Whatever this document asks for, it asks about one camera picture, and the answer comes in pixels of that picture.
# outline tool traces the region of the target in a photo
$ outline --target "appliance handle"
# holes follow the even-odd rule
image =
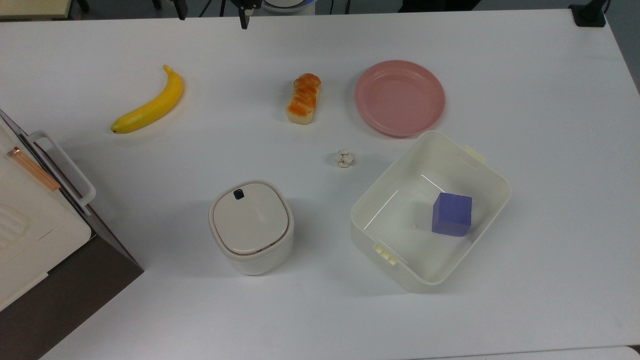
[[[78,174],[80,179],[86,185],[86,187],[88,189],[87,194],[85,196],[81,197],[80,199],[76,199],[77,203],[80,206],[85,207],[95,197],[95,187],[93,186],[93,184],[91,184],[91,182],[89,182],[89,179],[87,179],[86,176],[84,176],[84,174],[76,166],[76,164],[73,162],[73,160],[71,160],[71,158],[69,158],[69,155],[67,155],[67,153],[62,149],[62,147],[60,147],[60,145],[55,140],[53,140],[47,133],[45,133],[42,130],[38,130],[38,131],[35,131],[35,132],[31,133],[29,136],[27,136],[27,140],[29,140],[32,143],[35,143],[35,142],[37,142],[38,140],[40,140],[42,138],[46,138],[49,142],[51,142],[51,145],[53,145],[53,147],[55,147],[56,150],[58,150],[60,152],[60,154],[64,157],[64,159],[67,161],[67,163],[71,166],[71,168],[74,169],[74,171]]]

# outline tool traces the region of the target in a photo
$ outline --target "purple block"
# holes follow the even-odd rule
[[[433,204],[431,231],[451,236],[464,236],[471,227],[471,198],[440,193]]]

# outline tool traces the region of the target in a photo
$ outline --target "black cable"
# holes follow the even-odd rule
[[[204,9],[202,9],[202,12],[200,13],[200,16],[198,16],[198,17],[202,17],[202,15],[204,15],[204,12],[207,11],[207,8],[209,7],[209,4],[211,4],[211,0],[207,1],[207,4],[204,6]]]

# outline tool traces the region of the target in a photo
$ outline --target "white storage box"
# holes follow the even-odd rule
[[[455,237],[431,232],[441,192],[472,197],[471,228]],[[406,290],[423,293],[449,276],[511,195],[511,186],[437,131],[427,131],[351,209],[355,245]]]
[[[238,270],[260,275],[282,264],[293,246],[293,214],[273,184],[248,181],[220,194],[209,209],[218,247]]]

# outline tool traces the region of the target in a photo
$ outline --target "crumpled paper ball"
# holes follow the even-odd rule
[[[349,167],[349,164],[353,161],[353,155],[347,149],[342,149],[333,160],[339,167]]]

